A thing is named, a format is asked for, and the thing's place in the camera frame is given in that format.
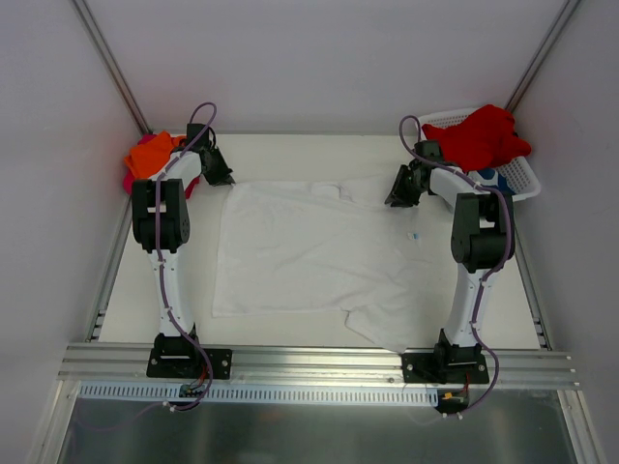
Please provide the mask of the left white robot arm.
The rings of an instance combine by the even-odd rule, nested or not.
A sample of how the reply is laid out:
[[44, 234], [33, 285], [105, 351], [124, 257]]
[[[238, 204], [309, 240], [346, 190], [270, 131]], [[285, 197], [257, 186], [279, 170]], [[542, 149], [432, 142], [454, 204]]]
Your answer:
[[165, 131], [144, 136], [125, 163], [132, 180], [133, 237], [151, 263], [160, 305], [151, 364], [168, 363], [179, 376], [191, 377], [201, 368], [202, 355], [183, 290], [183, 253], [191, 234], [188, 198], [201, 178], [212, 187], [232, 185], [232, 169], [215, 131], [195, 122], [181, 136]]

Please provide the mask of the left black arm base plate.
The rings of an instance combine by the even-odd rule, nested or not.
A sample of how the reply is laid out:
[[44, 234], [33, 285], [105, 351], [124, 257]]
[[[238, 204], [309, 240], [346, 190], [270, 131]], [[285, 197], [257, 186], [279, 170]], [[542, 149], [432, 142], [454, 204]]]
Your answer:
[[146, 368], [148, 378], [228, 380], [233, 352], [229, 349], [205, 349], [213, 374], [203, 356], [191, 345], [189, 348], [159, 350], [153, 348]]

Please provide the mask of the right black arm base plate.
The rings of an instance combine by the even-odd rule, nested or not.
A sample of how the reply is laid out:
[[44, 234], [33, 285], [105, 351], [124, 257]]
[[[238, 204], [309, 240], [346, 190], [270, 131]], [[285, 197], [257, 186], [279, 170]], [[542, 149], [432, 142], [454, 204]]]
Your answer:
[[409, 352], [400, 356], [406, 384], [486, 385], [489, 375], [481, 352], [469, 351], [451, 357], [438, 352]]

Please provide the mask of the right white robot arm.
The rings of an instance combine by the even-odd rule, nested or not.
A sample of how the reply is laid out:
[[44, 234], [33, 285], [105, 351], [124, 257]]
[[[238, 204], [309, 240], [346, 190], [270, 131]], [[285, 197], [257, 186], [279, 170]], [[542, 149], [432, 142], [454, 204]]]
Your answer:
[[434, 374], [451, 383], [465, 374], [483, 349], [485, 295], [514, 254], [513, 202], [510, 195], [473, 181], [447, 163], [434, 140], [419, 141], [406, 150], [413, 160], [399, 168], [385, 204], [410, 208], [431, 193], [453, 208], [450, 247], [457, 263], [457, 287], [432, 360]]

